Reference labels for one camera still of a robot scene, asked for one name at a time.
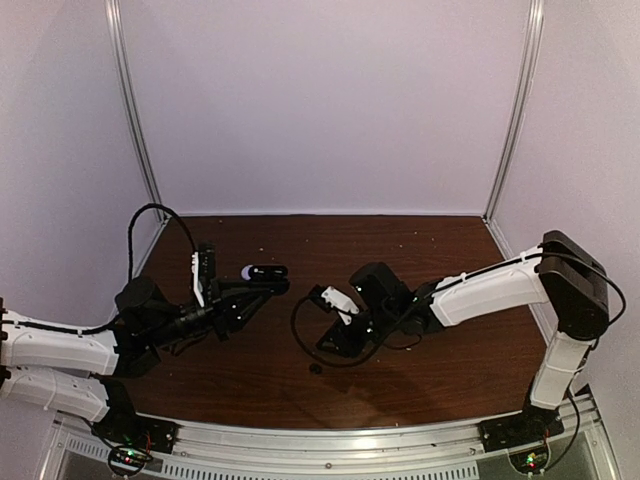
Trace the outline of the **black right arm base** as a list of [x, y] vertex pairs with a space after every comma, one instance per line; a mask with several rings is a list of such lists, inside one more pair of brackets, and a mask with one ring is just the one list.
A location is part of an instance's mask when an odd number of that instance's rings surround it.
[[485, 452], [541, 442], [564, 432], [558, 410], [525, 407], [521, 412], [481, 421], [478, 424]]

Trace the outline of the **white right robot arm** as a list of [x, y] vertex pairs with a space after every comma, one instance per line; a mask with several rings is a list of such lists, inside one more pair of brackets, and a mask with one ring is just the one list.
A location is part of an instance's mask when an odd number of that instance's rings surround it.
[[359, 356], [368, 344], [380, 345], [397, 330], [426, 335], [491, 313], [550, 304], [557, 328], [532, 380], [527, 408], [512, 423], [513, 433], [526, 442], [550, 426], [550, 411], [560, 405], [589, 350], [612, 323], [604, 267], [559, 230], [509, 260], [415, 290], [383, 262], [364, 265], [349, 283], [357, 300], [332, 286], [311, 294], [320, 308], [338, 316], [316, 347], [343, 358]]

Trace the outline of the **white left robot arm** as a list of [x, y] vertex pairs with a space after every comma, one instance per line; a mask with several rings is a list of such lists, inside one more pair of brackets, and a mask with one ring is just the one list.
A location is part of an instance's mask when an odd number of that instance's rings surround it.
[[119, 379], [145, 375], [162, 350], [206, 337], [225, 341], [241, 330], [288, 281], [208, 280], [185, 305], [170, 303], [148, 277], [116, 297], [118, 313], [99, 327], [64, 326], [9, 311], [1, 323], [1, 396], [103, 420], [123, 444], [137, 442], [144, 424]]

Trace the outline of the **lilac earbud charging case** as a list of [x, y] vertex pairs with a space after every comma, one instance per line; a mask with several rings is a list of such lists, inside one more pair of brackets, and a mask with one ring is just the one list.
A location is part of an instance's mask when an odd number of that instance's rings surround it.
[[241, 270], [241, 277], [244, 280], [249, 280], [251, 278], [251, 269], [252, 269], [252, 266], [247, 265]]

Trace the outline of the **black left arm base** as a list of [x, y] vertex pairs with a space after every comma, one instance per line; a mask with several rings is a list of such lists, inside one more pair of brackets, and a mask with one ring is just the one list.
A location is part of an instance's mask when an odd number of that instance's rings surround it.
[[106, 390], [107, 412], [93, 421], [96, 434], [110, 442], [170, 454], [178, 433], [178, 425], [169, 420], [137, 413], [125, 386], [116, 380], [98, 378]]

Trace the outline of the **black oval charging case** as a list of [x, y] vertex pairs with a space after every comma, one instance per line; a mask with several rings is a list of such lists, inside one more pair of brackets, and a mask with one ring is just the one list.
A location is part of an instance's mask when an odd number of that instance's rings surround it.
[[283, 295], [290, 288], [289, 270], [284, 265], [252, 265], [249, 267], [250, 281], [267, 283], [276, 295]]

